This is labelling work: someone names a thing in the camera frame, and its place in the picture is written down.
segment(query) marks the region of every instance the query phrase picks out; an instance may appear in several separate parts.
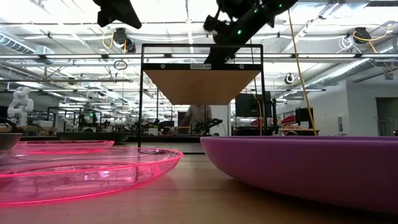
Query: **purple bowl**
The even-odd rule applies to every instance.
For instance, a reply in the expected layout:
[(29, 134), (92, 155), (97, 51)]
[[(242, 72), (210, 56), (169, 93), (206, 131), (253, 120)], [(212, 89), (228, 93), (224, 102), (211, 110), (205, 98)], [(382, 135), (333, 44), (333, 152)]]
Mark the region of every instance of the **purple bowl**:
[(398, 214), (398, 138), (201, 138), (217, 168), (247, 184), (334, 205)]

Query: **pink bowl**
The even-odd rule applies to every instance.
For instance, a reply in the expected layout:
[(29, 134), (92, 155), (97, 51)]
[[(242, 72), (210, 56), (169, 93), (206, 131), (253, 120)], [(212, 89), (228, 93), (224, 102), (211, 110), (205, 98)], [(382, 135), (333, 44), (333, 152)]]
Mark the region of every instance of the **pink bowl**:
[(85, 154), (103, 151), (114, 141), (22, 141), (12, 151), (15, 155), (26, 154)]
[(73, 159), (9, 157), (0, 166), (0, 205), (81, 198), (147, 184), (172, 170), (182, 156), (170, 149), (112, 147)]
[(344, 207), (398, 213), (398, 138), (201, 138), (217, 168), (247, 184)]

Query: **label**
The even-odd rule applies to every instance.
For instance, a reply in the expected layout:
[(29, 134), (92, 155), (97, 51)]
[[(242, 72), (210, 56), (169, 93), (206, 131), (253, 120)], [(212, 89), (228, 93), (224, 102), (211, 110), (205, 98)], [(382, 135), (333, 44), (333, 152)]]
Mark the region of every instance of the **label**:
[(191, 64), (191, 69), (211, 70), (211, 64)]

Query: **person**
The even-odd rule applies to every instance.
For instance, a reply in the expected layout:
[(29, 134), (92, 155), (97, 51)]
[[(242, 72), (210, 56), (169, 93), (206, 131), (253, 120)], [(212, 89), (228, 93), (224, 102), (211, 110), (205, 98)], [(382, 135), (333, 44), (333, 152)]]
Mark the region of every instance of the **person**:
[(195, 129), (195, 125), (199, 120), (203, 122), (211, 119), (211, 108), (207, 105), (191, 105), (184, 118), (181, 120), (181, 126), (191, 126)]

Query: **ceiling duct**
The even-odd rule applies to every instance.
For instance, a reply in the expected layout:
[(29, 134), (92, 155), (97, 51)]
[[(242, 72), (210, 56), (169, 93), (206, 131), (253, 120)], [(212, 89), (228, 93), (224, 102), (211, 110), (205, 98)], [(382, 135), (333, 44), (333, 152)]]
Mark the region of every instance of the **ceiling duct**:
[[(377, 52), (380, 54), (398, 54), (398, 37), (393, 37), (376, 46)], [(368, 50), (364, 54), (372, 54), (373, 50)], [(309, 80), (305, 85), (306, 88), (310, 88), (315, 85), (328, 85), (331, 83), (337, 83), (345, 78), (352, 75), (358, 74), (370, 68), (376, 66), (376, 61), (373, 58), (364, 58), (351, 63), (339, 64)]]
[[(3, 29), (0, 29), (0, 45), (9, 47), (12, 50), (16, 50), (22, 54), (54, 54), (54, 51), (46, 46), (28, 43)], [(35, 61), (46, 64), (54, 63), (54, 60), (51, 59), (37, 59)]]

